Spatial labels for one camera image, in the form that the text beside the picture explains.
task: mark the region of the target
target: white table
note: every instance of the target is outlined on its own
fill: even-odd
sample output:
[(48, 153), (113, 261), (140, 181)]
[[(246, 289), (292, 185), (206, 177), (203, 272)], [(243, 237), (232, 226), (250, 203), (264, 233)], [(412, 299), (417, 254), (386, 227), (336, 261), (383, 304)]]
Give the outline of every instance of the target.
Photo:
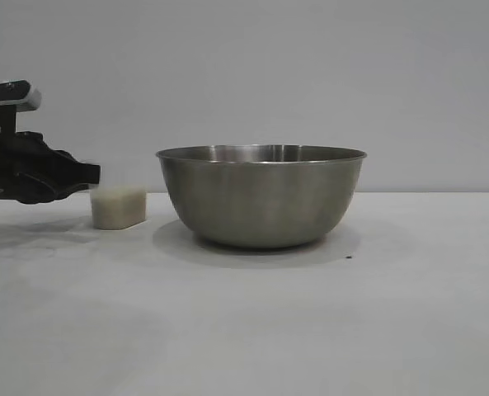
[(489, 194), (358, 194), (270, 254), (163, 194), (130, 230), (88, 215), (0, 202), (0, 396), (489, 395)]

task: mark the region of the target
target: metal bowl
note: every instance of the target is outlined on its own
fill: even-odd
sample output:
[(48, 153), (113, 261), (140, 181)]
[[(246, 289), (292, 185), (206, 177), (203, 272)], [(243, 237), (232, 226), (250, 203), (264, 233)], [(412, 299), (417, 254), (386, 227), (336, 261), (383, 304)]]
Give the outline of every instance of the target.
[(157, 156), (181, 221), (217, 243), (284, 248), (345, 214), (366, 153), (298, 145), (170, 148)]

